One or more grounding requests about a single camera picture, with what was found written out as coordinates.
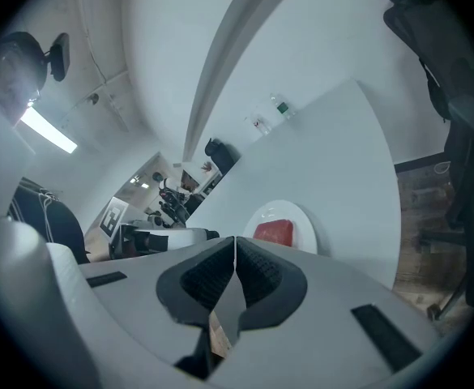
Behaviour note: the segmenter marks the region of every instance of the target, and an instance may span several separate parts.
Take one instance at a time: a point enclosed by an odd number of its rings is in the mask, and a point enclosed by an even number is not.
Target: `ceiling light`
[[[76,144],[68,139],[64,134],[57,130],[54,126],[49,124],[36,110],[32,107],[26,109],[24,115],[20,118],[27,126],[31,127],[37,133],[42,135],[45,139],[51,141],[51,143],[60,147],[62,150],[68,153],[72,153]]]

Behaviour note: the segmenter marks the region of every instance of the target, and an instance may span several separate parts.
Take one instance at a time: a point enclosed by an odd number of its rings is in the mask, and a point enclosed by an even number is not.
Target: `wooden floor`
[[[444,215],[453,196],[447,173],[436,174],[433,166],[429,166],[399,173],[398,179],[402,235],[393,290],[426,315],[428,306],[443,305],[461,281],[465,273],[465,249],[449,244],[421,249],[418,242],[419,229],[447,230]],[[471,315],[472,309],[462,297],[435,326],[445,335],[465,325]],[[210,316],[210,335],[211,350],[226,357],[231,345],[215,313]]]

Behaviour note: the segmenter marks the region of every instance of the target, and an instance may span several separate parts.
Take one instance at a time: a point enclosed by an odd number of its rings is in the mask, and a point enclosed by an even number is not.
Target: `chair backrest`
[[[474,43],[445,0],[391,1],[395,5],[386,11],[384,21],[429,70],[433,105],[441,116],[450,119],[446,107],[449,100],[462,95],[474,97]]]
[[[43,203],[46,199],[48,199],[48,206],[44,210]],[[77,263],[89,262],[80,224],[64,203],[33,189],[19,186],[9,214],[13,219],[32,226],[47,242],[67,246],[71,249]],[[48,237],[46,230],[46,218],[51,229],[51,237]]]

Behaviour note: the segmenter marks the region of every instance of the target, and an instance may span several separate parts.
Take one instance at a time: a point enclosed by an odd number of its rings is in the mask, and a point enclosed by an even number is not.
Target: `white table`
[[[389,289],[400,247],[399,190],[378,120],[353,80],[251,145],[188,227],[241,235],[263,204],[285,199],[310,218],[319,254]]]

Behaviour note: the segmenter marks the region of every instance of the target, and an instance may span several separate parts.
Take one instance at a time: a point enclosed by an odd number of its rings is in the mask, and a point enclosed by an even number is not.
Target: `red object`
[[[293,246],[293,230],[293,223],[290,220],[273,220],[259,224],[254,231],[253,239]]]

